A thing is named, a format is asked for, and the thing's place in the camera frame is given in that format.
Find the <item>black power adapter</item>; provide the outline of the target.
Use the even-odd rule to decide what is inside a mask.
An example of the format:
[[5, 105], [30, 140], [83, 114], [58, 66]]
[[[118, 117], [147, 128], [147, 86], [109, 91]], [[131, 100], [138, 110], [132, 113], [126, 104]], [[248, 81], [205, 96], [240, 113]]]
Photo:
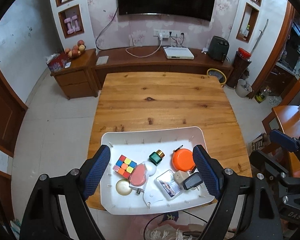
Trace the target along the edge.
[[195, 172], [191, 174], [189, 177], [187, 177], [183, 182], [182, 186], [184, 190], [190, 190], [192, 188], [195, 188], [203, 183], [203, 180], [201, 178], [201, 175], [199, 172]]

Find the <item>round beige compact case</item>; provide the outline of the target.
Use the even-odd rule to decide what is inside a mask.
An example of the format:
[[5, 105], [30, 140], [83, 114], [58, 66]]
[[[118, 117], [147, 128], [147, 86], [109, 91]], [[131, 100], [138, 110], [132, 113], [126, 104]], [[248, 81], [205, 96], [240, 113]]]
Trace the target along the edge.
[[129, 180], [121, 179], [116, 183], [116, 191], [121, 196], [127, 196], [132, 192], [132, 188], [129, 186]]

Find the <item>beige plug adapter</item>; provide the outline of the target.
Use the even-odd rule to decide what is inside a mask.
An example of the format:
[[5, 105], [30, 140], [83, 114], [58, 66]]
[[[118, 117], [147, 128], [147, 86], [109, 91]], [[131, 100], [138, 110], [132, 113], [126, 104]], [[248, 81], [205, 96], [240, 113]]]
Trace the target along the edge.
[[173, 174], [173, 178], [178, 185], [182, 185], [183, 181], [189, 178], [189, 173], [184, 171], [177, 171]]

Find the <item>colourful rubik's cube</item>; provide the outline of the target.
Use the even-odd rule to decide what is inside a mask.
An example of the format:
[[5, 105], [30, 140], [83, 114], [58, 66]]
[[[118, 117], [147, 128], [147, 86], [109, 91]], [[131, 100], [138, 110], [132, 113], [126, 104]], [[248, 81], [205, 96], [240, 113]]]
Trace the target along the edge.
[[114, 164], [113, 170], [123, 178], [129, 179], [136, 167], [136, 162], [132, 161], [124, 155], [121, 155], [117, 162]]

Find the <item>orange tape measure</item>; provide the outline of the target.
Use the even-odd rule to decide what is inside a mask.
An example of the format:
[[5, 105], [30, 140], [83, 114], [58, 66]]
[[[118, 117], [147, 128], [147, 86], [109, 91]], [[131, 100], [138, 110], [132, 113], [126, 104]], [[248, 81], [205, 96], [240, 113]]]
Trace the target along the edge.
[[181, 145], [173, 151], [172, 165], [177, 171], [187, 172], [195, 167], [193, 153]]

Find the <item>pink round compact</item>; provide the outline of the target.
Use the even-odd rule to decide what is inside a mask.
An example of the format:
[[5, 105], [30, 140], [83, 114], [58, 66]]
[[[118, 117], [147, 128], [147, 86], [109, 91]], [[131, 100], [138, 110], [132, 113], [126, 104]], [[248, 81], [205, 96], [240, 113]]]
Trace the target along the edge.
[[144, 163], [139, 164], [130, 176], [130, 185], [140, 187], [146, 183], [147, 180], [147, 167]]

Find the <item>clear plastic box with label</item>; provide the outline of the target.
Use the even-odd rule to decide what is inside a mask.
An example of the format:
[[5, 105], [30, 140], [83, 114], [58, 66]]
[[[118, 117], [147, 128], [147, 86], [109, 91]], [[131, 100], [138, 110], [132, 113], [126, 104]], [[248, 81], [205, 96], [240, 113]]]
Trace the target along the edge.
[[183, 188], [175, 181], [172, 170], [167, 170], [155, 179], [155, 183], [167, 201], [174, 200], [183, 193]]

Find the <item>white egg-shaped earbud case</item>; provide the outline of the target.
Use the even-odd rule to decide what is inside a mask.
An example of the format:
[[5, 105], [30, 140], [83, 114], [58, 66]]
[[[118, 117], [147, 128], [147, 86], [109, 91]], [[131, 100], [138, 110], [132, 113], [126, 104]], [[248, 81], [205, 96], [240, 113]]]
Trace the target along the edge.
[[145, 161], [144, 165], [147, 169], [147, 176], [153, 176], [157, 171], [157, 166], [153, 164], [151, 161]]

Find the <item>green perfume bottle gold cap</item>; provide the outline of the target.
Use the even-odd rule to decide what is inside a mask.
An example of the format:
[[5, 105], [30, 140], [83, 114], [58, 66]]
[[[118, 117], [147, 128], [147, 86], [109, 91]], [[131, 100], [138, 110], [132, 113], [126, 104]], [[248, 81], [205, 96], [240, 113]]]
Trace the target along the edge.
[[158, 166], [165, 154], [161, 150], [157, 150], [149, 155], [149, 161]]

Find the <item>white 33W charger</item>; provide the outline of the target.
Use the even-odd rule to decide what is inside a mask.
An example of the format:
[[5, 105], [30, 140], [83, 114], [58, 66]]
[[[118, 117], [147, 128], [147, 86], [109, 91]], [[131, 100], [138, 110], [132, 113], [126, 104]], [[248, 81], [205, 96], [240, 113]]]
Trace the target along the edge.
[[140, 194], [145, 191], [147, 178], [145, 177], [130, 177], [129, 187]]

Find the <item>wooden chair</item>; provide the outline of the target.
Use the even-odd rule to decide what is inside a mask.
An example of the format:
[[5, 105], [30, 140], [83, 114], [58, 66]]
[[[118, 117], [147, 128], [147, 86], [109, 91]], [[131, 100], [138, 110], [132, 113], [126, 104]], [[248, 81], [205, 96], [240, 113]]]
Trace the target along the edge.
[[[271, 120], [275, 120], [278, 124], [278, 129], [289, 137], [300, 137], [300, 107], [293, 105], [273, 107], [271, 113], [262, 121], [266, 133], [269, 134], [272, 130], [269, 126]], [[300, 161], [293, 152], [283, 150], [284, 157], [281, 161], [286, 169], [295, 178], [300, 178]]]

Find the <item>white bucket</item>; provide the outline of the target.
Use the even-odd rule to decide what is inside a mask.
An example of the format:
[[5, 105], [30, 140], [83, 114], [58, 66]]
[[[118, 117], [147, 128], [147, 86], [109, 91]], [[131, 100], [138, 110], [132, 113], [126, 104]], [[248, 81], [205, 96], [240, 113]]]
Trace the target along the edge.
[[251, 85], [247, 83], [246, 80], [239, 79], [237, 86], [235, 87], [235, 92], [240, 98], [245, 98], [253, 91]]

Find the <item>small wooden side cabinet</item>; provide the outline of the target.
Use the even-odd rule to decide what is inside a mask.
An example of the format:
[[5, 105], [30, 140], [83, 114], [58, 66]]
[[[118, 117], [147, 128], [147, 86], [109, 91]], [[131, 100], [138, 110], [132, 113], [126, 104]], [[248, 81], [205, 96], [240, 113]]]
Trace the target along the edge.
[[70, 61], [70, 67], [50, 76], [61, 88], [67, 99], [98, 97], [99, 86], [93, 76], [92, 67], [97, 61], [96, 49], [88, 49], [83, 55]]

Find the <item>white set-top box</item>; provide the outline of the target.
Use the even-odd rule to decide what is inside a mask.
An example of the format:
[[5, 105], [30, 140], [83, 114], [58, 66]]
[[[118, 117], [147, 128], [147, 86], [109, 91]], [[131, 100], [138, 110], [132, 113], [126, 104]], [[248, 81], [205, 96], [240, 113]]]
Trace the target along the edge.
[[189, 48], [183, 47], [166, 47], [164, 53], [168, 59], [193, 60], [194, 55]]

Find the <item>red tissue box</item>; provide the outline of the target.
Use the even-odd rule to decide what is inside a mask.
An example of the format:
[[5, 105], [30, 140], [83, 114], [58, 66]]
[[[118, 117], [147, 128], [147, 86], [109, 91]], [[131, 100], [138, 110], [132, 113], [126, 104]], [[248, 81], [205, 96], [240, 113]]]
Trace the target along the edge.
[[68, 62], [68, 57], [65, 53], [55, 53], [46, 57], [46, 64], [50, 72], [58, 72], [65, 68]]

